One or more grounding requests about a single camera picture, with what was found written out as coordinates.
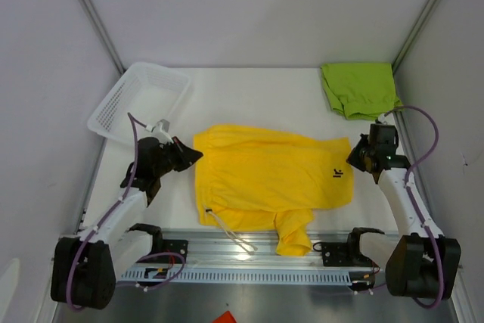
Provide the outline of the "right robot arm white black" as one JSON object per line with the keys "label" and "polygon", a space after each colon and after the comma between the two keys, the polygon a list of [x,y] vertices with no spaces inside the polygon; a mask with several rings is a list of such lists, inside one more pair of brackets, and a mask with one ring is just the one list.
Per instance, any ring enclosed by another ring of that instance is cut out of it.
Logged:
{"label": "right robot arm white black", "polygon": [[408,158],[396,153],[395,126],[380,122],[360,137],[347,162],[369,173],[389,204],[399,234],[392,242],[377,228],[354,228],[347,238],[346,258],[354,265],[371,260],[385,272],[395,297],[431,302],[450,298],[461,246],[447,238],[428,213],[414,183]]}

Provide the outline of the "lime green shorts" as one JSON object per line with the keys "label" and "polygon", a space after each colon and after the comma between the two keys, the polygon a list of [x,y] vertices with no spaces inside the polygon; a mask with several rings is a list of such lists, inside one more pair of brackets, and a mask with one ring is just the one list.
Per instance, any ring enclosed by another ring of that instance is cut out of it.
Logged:
{"label": "lime green shorts", "polygon": [[372,121],[402,106],[389,63],[329,63],[321,66],[331,110],[346,120]]}

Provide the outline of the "yellow shorts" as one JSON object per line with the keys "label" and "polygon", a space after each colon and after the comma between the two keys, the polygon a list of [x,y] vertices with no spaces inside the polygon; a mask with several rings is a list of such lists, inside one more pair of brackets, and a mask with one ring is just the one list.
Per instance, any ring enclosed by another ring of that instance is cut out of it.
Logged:
{"label": "yellow shorts", "polygon": [[276,253],[301,257],[312,249],[307,226],[315,210],[351,203],[354,191],[347,137],[317,140],[251,126],[215,125],[194,136],[199,222],[233,241],[241,233],[275,231]]}

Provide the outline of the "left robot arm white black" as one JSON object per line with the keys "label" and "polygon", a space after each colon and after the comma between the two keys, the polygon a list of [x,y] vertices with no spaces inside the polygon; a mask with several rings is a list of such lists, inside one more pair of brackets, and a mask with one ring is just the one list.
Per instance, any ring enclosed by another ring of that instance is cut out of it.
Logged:
{"label": "left robot arm white black", "polygon": [[143,223],[142,214],[161,189],[161,178],[191,168],[203,153],[178,138],[145,137],[120,183],[117,200],[95,222],[54,250],[50,297],[73,309],[104,309],[122,275],[137,262],[184,262],[167,250],[161,228]]}

